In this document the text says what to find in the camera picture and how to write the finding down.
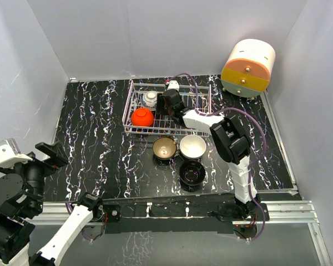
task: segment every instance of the black lacquer bowl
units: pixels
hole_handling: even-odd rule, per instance
[[[186,161],[180,167],[180,180],[188,186],[201,184],[205,175],[205,168],[198,161]]]

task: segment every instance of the black marble floor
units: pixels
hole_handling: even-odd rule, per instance
[[[195,78],[200,86],[212,84],[213,111],[236,107],[250,113],[263,127],[268,152],[253,167],[256,188],[292,188],[260,97],[247,100],[222,92],[217,75]],[[162,84],[165,80],[140,79],[134,82]],[[185,77],[178,81],[191,85]],[[191,190],[179,182],[179,167],[185,160],[181,155],[161,163],[153,157],[152,144],[156,136],[127,136],[124,133],[122,116],[128,86],[129,80],[68,84],[56,139],[64,143],[69,165],[46,179],[46,201],[76,200],[84,192],[103,198],[231,192],[233,183],[228,166],[217,154],[211,139],[206,139],[208,148],[201,158],[206,178],[202,185]],[[238,117],[253,140],[251,160],[254,160],[261,150],[260,134],[246,117]],[[181,137],[175,136],[175,139],[180,142]]]

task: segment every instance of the orange and white container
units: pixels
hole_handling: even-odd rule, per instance
[[[274,61],[275,51],[270,44],[256,39],[242,40],[223,67],[222,85],[241,97],[258,96],[269,85]]]

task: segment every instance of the wire dish rack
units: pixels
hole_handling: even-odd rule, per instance
[[[211,113],[211,85],[209,87],[198,86],[198,102],[199,110],[205,113]],[[148,135],[198,135],[208,137],[209,134],[201,132],[197,129],[186,129],[174,123],[174,121],[165,115],[158,115],[153,111],[154,122],[152,126],[133,126],[131,116],[138,108],[143,108],[141,99],[144,94],[154,90],[158,92],[165,91],[164,84],[146,84],[134,83],[131,81],[126,105],[123,112],[124,131],[129,134],[148,134]],[[185,106],[193,107],[196,103],[195,88],[193,86],[180,85],[180,96]]]

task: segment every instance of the red bowl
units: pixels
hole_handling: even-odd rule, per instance
[[[147,108],[138,108],[131,117],[134,126],[151,126],[154,121],[152,112]]]

